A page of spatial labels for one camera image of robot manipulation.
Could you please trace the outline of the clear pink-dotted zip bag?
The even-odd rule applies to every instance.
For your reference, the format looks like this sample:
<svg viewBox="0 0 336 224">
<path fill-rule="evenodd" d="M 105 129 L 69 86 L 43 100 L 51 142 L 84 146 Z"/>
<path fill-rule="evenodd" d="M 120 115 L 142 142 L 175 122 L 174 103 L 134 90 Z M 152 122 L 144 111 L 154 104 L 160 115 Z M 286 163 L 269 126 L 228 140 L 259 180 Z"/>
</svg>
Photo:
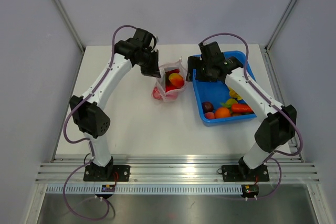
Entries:
<svg viewBox="0 0 336 224">
<path fill-rule="evenodd" d="M 186 69 L 183 67 L 182 58 L 173 63 L 166 63 L 159 66 L 161 74 L 156 79 L 152 91 L 152 97 L 160 102 L 172 102 L 186 88 Z"/>
</svg>

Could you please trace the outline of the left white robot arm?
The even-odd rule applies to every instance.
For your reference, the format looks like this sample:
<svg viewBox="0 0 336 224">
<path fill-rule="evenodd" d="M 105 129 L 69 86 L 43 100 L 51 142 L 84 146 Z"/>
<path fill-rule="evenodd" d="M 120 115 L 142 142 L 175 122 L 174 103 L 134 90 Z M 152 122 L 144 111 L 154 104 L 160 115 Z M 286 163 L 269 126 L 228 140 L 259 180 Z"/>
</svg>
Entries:
<svg viewBox="0 0 336 224">
<path fill-rule="evenodd" d="M 113 157 L 104 138 L 111 120 L 104 112 L 106 104 L 121 79 L 135 66 L 144 76 L 160 78 L 157 38 L 147 30 L 136 28 L 134 35 L 112 42 L 111 58 L 95 82 L 81 96 L 70 98 L 70 114 L 83 140 L 88 141 L 91 160 L 85 165 L 86 181 L 108 181 L 116 178 Z"/>
</svg>

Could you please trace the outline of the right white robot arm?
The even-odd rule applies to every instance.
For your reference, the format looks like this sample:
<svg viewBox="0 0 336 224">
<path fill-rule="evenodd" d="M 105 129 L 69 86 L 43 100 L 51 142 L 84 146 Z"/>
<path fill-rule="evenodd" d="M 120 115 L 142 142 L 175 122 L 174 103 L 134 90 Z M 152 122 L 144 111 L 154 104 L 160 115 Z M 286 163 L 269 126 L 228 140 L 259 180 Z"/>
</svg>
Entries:
<svg viewBox="0 0 336 224">
<path fill-rule="evenodd" d="M 248 62 L 227 58 L 217 42 L 199 43 L 200 56 L 187 61 L 187 81 L 221 82 L 236 91 L 256 115 L 260 126 L 252 148 L 239 159 L 238 175 L 248 181 L 256 176 L 272 153 L 296 134 L 297 111 L 275 100 L 247 72 Z"/>
</svg>

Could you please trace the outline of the yellow banana bunch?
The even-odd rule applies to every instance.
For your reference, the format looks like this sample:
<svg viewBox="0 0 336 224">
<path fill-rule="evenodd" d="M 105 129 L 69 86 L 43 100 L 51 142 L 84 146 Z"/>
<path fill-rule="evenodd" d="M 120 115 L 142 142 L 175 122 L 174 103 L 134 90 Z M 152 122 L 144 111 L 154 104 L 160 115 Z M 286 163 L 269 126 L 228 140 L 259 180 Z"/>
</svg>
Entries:
<svg viewBox="0 0 336 224">
<path fill-rule="evenodd" d="M 232 88 L 229 88 L 229 96 L 232 99 L 236 99 L 237 101 L 241 101 L 242 100 L 242 97 L 235 90 L 233 90 Z"/>
</svg>

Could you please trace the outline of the red yellow mango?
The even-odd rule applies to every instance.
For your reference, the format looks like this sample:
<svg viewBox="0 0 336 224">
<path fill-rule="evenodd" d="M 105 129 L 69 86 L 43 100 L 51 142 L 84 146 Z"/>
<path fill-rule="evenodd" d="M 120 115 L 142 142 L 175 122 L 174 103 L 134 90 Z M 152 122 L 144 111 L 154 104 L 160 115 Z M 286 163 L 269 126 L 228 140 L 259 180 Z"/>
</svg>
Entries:
<svg viewBox="0 0 336 224">
<path fill-rule="evenodd" d="M 184 86 L 184 78 L 179 73 L 170 74 L 169 82 L 172 86 L 178 89 Z"/>
</svg>

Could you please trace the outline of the wrinkled red tomato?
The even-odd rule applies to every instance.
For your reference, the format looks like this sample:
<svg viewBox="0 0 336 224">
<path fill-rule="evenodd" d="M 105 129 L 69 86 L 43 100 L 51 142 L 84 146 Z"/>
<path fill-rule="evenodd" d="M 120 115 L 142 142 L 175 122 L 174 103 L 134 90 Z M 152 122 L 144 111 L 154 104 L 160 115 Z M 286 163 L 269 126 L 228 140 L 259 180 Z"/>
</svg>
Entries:
<svg viewBox="0 0 336 224">
<path fill-rule="evenodd" d="M 159 100 L 159 101 L 163 100 L 163 98 L 161 96 L 161 93 L 160 93 L 160 91 L 157 87 L 154 87 L 154 89 L 152 91 L 152 97 L 156 100 Z"/>
</svg>

